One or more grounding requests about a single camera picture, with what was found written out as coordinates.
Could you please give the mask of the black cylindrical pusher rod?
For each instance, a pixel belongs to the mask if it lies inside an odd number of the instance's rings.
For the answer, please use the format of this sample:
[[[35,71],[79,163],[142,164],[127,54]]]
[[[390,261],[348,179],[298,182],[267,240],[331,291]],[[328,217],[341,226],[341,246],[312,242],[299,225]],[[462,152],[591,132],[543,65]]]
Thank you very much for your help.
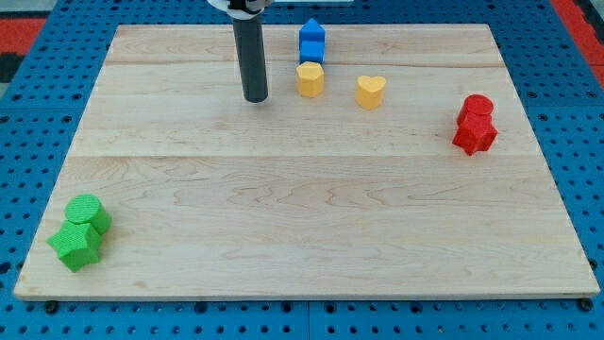
[[[243,97],[251,103],[263,102],[268,97],[268,82],[261,16],[249,20],[234,19],[233,28]]]

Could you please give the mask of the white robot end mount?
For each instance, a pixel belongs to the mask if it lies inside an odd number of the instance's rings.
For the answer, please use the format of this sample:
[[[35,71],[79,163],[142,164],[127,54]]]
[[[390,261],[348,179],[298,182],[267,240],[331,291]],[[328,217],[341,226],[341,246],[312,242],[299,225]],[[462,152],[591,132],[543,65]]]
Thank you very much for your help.
[[[207,0],[207,2],[236,20],[251,20],[273,4],[273,0]]]

